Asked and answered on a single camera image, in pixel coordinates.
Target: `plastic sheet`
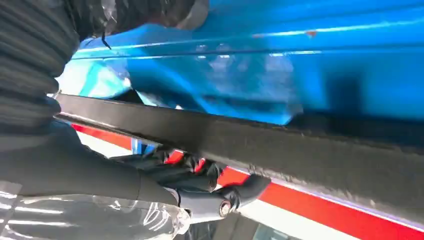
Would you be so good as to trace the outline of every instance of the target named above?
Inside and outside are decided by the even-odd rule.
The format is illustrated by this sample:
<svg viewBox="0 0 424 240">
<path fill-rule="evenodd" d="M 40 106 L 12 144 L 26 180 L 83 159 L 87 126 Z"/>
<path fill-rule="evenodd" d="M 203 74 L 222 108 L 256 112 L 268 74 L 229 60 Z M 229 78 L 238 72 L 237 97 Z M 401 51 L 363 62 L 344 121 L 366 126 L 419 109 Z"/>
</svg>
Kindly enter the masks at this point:
<svg viewBox="0 0 424 240">
<path fill-rule="evenodd" d="M 171 240 L 190 216 L 176 206 L 92 195 L 23 198 L 2 240 Z"/>
</svg>

